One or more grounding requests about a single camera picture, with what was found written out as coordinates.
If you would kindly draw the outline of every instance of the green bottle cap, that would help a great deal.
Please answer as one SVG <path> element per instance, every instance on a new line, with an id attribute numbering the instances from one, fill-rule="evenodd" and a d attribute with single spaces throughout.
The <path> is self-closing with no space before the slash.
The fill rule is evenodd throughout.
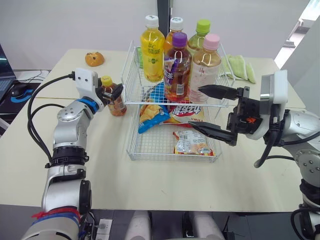
<path id="1" fill-rule="evenodd" d="M 200 19 L 196 23 L 196 30 L 197 33 L 206 34 L 210 32 L 210 21 L 208 19 Z"/>

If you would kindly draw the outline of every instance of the white wire basket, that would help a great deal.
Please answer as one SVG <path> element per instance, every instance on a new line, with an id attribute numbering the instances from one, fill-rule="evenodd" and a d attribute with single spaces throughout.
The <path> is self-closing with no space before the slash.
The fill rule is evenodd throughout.
<path id="1" fill-rule="evenodd" d="M 219 55 L 223 58 L 226 57 L 226 52 L 222 44 L 220 44 L 218 49 Z M 226 57 L 226 62 L 230 67 L 230 63 L 228 58 Z M 212 79 L 212 84 L 223 85 L 227 87 L 232 87 L 235 82 L 235 76 L 231 70 L 231 74 L 228 77 L 226 75 L 226 70 L 223 64 L 221 64 L 219 74 L 216 79 Z M 125 60 L 125 64 L 121 73 L 121 81 L 123 84 L 123 92 L 124 92 L 124 103 L 125 104 L 159 104 L 161 105 L 192 105 L 192 106 L 207 106 L 207 107 L 228 107 L 227 99 L 214 99 L 209 98 L 207 102 L 201 104 L 194 103 L 179 103 L 179 102 L 170 102 L 168 101 L 163 91 L 159 91 L 155 93 L 155 99 L 158 99 L 154 102 L 148 101 L 149 92 L 159 83 L 163 82 L 163 80 L 158 82 L 150 82 L 146 80 L 144 76 L 143 68 L 140 68 L 140 58 L 137 47 L 132 41 L 129 47 L 129 51 Z"/>
<path id="2" fill-rule="evenodd" d="M 212 123 L 208 107 L 203 107 L 205 121 Z M 155 125 L 146 132 L 139 134 L 140 106 L 132 119 L 127 153 L 131 160 L 152 161 L 180 161 L 180 162 L 205 162 L 213 163 L 221 154 L 221 146 L 218 140 L 205 136 L 206 143 L 214 152 L 214 156 L 195 154 L 174 154 L 174 148 L 178 142 L 173 132 L 196 131 L 191 127 L 182 127 L 176 124 Z"/>

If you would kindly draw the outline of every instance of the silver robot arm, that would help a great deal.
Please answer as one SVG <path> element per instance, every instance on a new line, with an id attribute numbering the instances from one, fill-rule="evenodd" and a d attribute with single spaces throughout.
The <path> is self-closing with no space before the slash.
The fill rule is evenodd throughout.
<path id="1" fill-rule="evenodd" d="M 320 118 L 317 115 L 307 111 L 289 111 L 282 135 L 286 143 L 293 143 L 285 144 L 283 148 L 293 156 L 302 176 L 300 191 L 303 204 L 295 211 L 300 213 L 301 231 L 306 238 L 316 240 L 320 240 L 320 136 L 297 142 L 318 132 Z"/>
<path id="2" fill-rule="evenodd" d="M 229 113 L 227 130 L 207 122 L 189 122 L 204 135 L 237 144 L 238 134 L 253 140 L 263 137 L 266 148 L 256 168 L 269 158 L 294 160 L 301 172 L 303 204 L 291 215 L 295 233 L 303 239 L 295 225 L 299 214 L 302 234 L 307 239 L 320 240 L 320 118 L 307 111 L 285 110 L 288 101 L 287 71 L 262 76 L 260 101 L 249 98 L 250 88 L 231 88 L 220 85 L 199 87 L 199 91 L 212 98 L 238 99 L 237 106 Z M 283 147 L 292 157 L 268 156 L 272 147 Z"/>
<path id="3" fill-rule="evenodd" d="M 91 185 L 86 178 L 87 128 L 96 112 L 122 92 L 112 95 L 101 91 L 96 72 L 77 68 L 75 84 L 80 98 L 57 114 L 53 156 L 42 196 L 42 210 L 22 240 L 77 240 L 81 215 L 91 209 Z"/>

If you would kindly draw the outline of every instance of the small brown bottle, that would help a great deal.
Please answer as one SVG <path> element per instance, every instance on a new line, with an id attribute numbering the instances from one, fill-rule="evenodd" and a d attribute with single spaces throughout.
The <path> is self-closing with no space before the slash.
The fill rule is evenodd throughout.
<path id="1" fill-rule="evenodd" d="M 112 82 L 110 76 L 102 76 L 101 77 L 102 88 L 106 93 L 112 94 L 117 84 Z M 114 116 L 123 116 L 127 111 L 127 107 L 122 101 L 121 96 L 119 96 L 115 101 L 111 101 L 108 104 L 110 113 Z"/>

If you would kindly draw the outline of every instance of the white bottle cap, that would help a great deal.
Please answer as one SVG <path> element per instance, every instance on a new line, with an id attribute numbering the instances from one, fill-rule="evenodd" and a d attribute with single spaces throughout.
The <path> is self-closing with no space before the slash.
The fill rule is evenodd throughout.
<path id="1" fill-rule="evenodd" d="M 155 15 L 145 16 L 145 26 L 147 28 L 158 28 L 159 27 L 159 18 Z"/>
<path id="2" fill-rule="evenodd" d="M 170 29 L 173 31 L 181 31 L 182 29 L 184 29 L 184 19 L 178 16 L 171 18 Z"/>

